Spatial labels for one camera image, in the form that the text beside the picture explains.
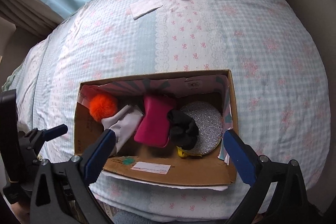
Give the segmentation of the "orange fluffy pompom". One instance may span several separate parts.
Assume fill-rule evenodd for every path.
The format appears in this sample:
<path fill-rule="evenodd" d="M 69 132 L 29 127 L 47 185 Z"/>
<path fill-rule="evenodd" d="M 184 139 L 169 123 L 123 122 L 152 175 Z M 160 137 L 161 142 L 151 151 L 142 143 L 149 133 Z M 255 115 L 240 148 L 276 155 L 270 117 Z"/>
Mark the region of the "orange fluffy pompom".
<path fill-rule="evenodd" d="M 96 122 L 114 116 L 117 111 L 117 98 L 108 93 L 96 94 L 89 103 L 89 113 Z"/>

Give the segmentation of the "grey cleaning cloth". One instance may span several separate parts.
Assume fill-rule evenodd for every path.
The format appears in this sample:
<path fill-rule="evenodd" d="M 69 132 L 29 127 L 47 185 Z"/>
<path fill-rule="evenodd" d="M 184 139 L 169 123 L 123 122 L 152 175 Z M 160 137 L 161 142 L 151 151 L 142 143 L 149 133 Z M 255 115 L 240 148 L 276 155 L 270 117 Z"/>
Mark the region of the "grey cleaning cloth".
<path fill-rule="evenodd" d="M 143 113 L 137 105 L 126 105 L 114 116 L 101 120 L 104 129 L 110 129 L 116 135 L 116 144 L 110 156 L 116 156 L 120 152 L 124 144 L 136 132 L 142 118 Z"/>

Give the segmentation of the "silver glitter yellow sponge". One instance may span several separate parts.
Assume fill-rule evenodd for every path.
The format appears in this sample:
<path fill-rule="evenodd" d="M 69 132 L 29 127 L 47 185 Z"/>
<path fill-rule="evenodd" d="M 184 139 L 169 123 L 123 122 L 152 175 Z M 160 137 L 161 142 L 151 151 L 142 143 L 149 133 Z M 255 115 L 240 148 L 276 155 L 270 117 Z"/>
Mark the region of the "silver glitter yellow sponge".
<path fill-rule="evenodd" d="M 223 118 L 221 113 L 210 103 L 195 101 L 183 106 L 181 111 L 193 118 L 199 133 L 195 146 L 190 149 L 177 147 L 178 156 L 204 156 L 211 153 L 221 142 Z"/>

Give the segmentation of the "magenta pouch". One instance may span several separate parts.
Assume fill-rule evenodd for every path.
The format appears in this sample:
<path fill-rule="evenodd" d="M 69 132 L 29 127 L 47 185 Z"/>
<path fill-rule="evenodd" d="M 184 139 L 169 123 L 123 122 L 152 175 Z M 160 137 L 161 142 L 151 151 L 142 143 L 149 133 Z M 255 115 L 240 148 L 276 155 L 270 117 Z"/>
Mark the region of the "magenta pouch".
<path fill-rule="evenodd" d="M 175 100 L 167 96 L 145 94 L 143 102 L 145 115 L 138 126 L 134 140 L 149 147 L 166 147 L 170 128 L 167 114 L 175 108 Z"/>

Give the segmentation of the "black scrunchie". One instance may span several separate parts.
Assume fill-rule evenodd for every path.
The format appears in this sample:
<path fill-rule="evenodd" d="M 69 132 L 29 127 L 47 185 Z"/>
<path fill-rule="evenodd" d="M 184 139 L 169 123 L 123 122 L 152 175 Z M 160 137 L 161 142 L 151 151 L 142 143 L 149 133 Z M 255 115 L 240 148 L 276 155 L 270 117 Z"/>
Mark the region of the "black scrunchie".
<path fill-rule="evenodd" d="M 183 150 L 193 149 L 199 136 L 199 129 L 194 119 L 177 109 L 170 110 L 167 119 L 170 123 L 170 141 Z"/>

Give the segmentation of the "white paper towel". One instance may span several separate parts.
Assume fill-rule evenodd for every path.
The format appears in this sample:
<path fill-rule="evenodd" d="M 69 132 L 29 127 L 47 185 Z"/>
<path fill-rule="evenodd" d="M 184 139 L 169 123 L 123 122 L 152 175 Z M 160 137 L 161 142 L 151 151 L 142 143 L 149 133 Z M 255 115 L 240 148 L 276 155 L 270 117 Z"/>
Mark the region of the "white paper towel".
<path fill-rule="evenodd" d="M 162 6 L 163 2 L 161 0 L 139 0 L 129 7 L 133 19 L 136 20 Z"/>

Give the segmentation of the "cardboard box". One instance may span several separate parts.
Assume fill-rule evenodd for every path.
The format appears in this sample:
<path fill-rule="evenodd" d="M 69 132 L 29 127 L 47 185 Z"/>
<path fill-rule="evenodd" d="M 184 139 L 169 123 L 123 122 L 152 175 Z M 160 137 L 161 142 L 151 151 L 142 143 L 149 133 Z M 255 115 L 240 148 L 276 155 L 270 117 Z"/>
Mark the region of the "cardboard box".
<path fill-rule="evenodd" d="M 77 154 L 83 154 L 104 130 L 102 123 L 96 122 L 89 113 L 89 103 L 99 93 L 116 97 L 118 109 L 137 105 L 143 117 L 145 94 L 172 98 L 176 102 L 173 109 L 180 111 L 191 102 L 208 102 L 222 115 L 222 134 L 238 126 L 235 90 L 229 70 L 159 73 L 84 82 L 80 85 L 75 111 Z M 235 167 L 226 159 L 222 139 L 211 153 L 182 159 L 170 139 L 166 147 L 149 147 L 137 143 L 135 134 L 116 156 L 106 161 L 104 171 L 107 174 L 176 187 L 224 186 L 236 180 Z"/>

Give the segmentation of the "brown left curtain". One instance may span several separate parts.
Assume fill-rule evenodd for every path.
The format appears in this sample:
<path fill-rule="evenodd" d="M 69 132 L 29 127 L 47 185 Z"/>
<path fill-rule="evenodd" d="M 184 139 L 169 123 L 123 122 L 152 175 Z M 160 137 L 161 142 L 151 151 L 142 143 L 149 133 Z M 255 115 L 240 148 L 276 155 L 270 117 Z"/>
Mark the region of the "brown left curtain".
<path fill-rule="evenodd" d="M 1 17 L 40 38 L 49 36 L 63 22 L 41 0 L 1 0 Z"/>

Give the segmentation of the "checkered floral bed sheet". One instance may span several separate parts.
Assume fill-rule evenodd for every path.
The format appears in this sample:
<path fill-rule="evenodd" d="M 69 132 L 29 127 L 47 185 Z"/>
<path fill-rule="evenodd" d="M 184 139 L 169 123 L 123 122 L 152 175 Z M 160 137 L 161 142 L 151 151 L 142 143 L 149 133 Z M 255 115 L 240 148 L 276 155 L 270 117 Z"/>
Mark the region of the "checkered floral bed sheet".
<path fill-rule="evenodd" d="M 129 75 L 229 69 L 240 137 L 274 161 L 296 159 L 305 185 L 318 181 L 330 147 L 325 67 L 286 0 L 161 0 L 134 20 L 139 0 L 92 0 L 34 46 L 3 90 L 17 91 L 25 129 L 66 124 L 47 142 L 52 162 L 74 153 L 83 82 Z"/>

